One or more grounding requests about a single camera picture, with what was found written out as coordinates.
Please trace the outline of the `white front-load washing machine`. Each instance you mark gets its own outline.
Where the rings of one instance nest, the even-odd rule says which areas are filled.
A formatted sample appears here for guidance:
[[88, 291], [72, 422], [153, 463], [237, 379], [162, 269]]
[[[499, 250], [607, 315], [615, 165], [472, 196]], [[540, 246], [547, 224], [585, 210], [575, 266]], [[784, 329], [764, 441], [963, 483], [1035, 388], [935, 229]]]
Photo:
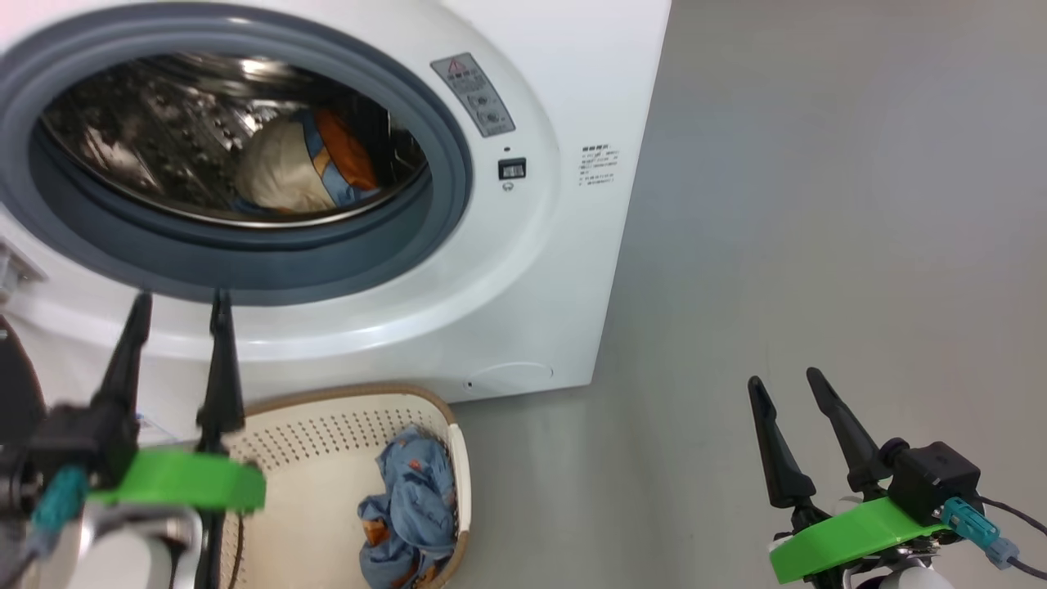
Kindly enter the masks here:
[[[239, 305], [247, 405], [336, 385], [401, 381], [448, 402], [507, 362], [553, 369], [545, 390], [591, 383], [672, 0], [0, 0], [0, 56], [89, 12], [202, 2], [295, 16], [407, 68], [445, 101], [471, 152], [456, 230], [410, 271], [344, 297]], [[430, 63], [471, 53], [516, 124], [482, 137]], [[209, 299], [120, 284], [34, 237], [0, 201], [0, 237], [47, 276], [0, 309], [44, 402], [98, 387], [138, 292], [152, 292], [138, 411], [197, 435], [213, 340]]]

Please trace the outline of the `blue denim garment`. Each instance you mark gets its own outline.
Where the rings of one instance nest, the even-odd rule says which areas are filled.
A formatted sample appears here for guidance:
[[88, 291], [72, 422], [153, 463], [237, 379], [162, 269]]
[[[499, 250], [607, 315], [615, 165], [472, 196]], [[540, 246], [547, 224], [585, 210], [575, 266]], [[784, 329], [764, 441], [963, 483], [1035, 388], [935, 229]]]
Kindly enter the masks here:
[[411, 425], [376, 463], [384, 491], [357, 507], [364, 533], [360, 570], [370, 589], [421, 589], [455, 553], [452, 460], [435, 434]]

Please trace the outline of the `grey rubber door seal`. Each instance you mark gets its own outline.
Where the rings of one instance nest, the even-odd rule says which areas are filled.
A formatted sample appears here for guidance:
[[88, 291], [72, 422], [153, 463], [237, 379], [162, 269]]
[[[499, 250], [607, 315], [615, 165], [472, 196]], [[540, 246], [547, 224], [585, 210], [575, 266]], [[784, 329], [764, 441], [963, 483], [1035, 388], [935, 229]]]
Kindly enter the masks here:
[[[378, 211], [298, 230], [244, 230], [128, 201], [68, 161], [40, 124], [72, 83], [138, 56], [270, 56], [362, 91], [403, 123], [429, 178]], [[0, 201], [58, 254], [110, 280], [205, 301], [296, 305], [389, 282], [426, 260], [466, 212], [474, 169], [445, 101], [392, 56], [295, 16], [202, 2], [89, 12], [0, 56]]]

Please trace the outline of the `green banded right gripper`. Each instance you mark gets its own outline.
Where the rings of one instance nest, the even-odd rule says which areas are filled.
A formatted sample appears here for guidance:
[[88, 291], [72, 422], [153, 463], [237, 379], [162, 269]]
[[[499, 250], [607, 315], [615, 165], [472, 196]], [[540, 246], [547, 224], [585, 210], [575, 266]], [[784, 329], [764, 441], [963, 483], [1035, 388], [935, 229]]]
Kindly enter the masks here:
[[748, 397], [768, 503], [792, 511], [793, 533], [771, 549], [771, 569], [781, 585], [804, 581], [815, 589], [852, 589], [853, 571], [863, 564], [875, 565], [883, 552], [893, 552], [909, 541], [945, 529], [940, 521], [943, 506], [923, 506], [914, 519], [912, 506], [900, 507], [891, 498], [883, 498], [886, 491], [879, 481], [892, 474], [879, 461], [879, 446], [820, 369], [807, 368], [807, 383], [816, 406], [833, 426], [848, 468], [849, 488], [869, 502], [834, 517], [815, 506], [814, 481], [793, 457], [762, 378], [749, 377]]

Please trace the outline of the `round white filter cover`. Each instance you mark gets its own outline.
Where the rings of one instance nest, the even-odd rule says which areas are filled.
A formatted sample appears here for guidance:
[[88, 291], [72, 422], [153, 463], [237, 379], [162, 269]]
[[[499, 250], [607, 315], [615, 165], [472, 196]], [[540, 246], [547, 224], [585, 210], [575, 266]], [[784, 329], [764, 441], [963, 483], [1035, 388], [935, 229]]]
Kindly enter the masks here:
[[506, 397], [545, 390], [554, 372], [539, 362], [507, 362], [487, 366], [463, 381], [463, 389], [478, 397]]

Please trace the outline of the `grey warning label sticker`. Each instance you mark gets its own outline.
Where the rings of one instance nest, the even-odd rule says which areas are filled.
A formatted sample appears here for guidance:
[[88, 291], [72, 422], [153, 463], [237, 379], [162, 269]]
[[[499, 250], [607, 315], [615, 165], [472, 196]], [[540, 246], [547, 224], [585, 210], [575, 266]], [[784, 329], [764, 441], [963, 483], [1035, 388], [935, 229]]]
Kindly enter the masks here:
[[455, 94], [482, 137], [500, 137], [516, 130], [500, 93], [471, 53], [442, 56], [430, 67]]

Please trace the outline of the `black rimmed glass washer door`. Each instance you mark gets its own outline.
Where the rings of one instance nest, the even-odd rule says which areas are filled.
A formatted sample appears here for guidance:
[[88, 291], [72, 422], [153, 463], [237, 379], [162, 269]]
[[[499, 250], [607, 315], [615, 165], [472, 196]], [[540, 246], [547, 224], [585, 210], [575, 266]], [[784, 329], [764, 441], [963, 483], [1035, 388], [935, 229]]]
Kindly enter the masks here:
[[7, 318], [0, 316], [0, 447], [29, 439], [45, 414], [29, 354]]

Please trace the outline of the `metal door hinge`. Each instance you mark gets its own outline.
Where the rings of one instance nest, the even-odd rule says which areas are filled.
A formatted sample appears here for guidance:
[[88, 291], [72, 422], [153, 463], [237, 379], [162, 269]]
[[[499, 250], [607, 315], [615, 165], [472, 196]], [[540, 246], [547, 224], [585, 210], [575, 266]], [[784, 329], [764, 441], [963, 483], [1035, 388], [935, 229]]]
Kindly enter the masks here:
[[10, 304], [18, 292], [30, 284], [43, 284], [47, 276], [7, 239], [0, 237], [0, 309]]

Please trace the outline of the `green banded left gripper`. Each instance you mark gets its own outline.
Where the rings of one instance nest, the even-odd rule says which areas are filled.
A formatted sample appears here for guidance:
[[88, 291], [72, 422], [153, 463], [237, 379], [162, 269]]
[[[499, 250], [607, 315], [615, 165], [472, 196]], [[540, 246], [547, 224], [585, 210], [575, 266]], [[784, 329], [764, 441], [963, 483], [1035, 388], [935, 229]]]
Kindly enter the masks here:
[[[141, 358], [152, 329], [153, 295], [138, 292], [128, 312], [115, 350], [91, 398], [93, 411], [117, 411], [134, 420]], [[195, 418], [200, 429], [197, 452], [139, 451], [119, 484], [90, 492], [89, 502], [106, 506], [186, 506], [193, 509], [250, 514], [266, 504], [267, 481], [261, 470], [227, 456], [223, 437], [243, 430], [245, 409], [231, 295], [214, 291], [211, 361], [204, 402]]]

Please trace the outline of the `perforated steel washer drum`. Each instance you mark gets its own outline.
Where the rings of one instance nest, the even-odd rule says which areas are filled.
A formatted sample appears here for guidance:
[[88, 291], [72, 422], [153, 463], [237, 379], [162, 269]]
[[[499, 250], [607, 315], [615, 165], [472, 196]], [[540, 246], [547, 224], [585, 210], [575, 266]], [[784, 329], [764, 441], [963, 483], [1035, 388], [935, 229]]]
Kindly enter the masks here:
[[[366, 148], [383, 190], [318, 214], [262, 209], [236, 189], [240, 153], [269, 120], [330, 109]], [[64, 157], [136, 205], [244, 230], [298, 230], [373, 213], [429, 178], [411, 131], [346, 83], [270, 56], [138, 56], [61, 91], [40, 124]]]

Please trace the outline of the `cream perforated laundry basket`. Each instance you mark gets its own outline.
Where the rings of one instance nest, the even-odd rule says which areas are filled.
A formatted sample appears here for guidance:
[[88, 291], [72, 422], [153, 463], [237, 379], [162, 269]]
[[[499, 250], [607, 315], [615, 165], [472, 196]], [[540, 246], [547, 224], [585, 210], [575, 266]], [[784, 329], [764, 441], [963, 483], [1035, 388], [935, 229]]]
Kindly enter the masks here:
[[471, 525], [466, 441], [441, 398], [407, 384], [352, 385], [248, 407], [243, 431], [224, 443], [235, 460], [262, 471], [266, 504], [243, 524], [226, 518], [222, 589], [370, 589], [357, 507], [384, 491], [376, 459], [411, 425], [435, 434], [452, 460], [455, 553], [421, 588], [448, 589]]

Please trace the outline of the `cream cartoon print garment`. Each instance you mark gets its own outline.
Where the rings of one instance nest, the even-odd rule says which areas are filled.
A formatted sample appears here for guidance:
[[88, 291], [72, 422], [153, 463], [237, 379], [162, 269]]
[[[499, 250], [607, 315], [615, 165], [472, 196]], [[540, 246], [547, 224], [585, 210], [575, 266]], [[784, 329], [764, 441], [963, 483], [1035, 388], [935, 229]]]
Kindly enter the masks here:
[[362, 205], [383, 187], [355, 131], [319, 108], [262, 126], [240, 153], [236, 189], [259, 208], [306, 216]]

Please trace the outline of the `blue energy label sticker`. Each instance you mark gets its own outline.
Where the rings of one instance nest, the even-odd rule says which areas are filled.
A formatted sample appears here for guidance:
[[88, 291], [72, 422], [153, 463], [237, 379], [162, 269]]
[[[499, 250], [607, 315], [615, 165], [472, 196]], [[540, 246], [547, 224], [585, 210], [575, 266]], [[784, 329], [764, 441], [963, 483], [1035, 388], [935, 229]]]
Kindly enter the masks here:
[[168, 432], [168, 429], [162, 428], [157, 422], [147, 418], [140, 411], [135, 415], [135, 418], [139, 428], [137, 441], [142, 447], [180, 443], [177, 435]]

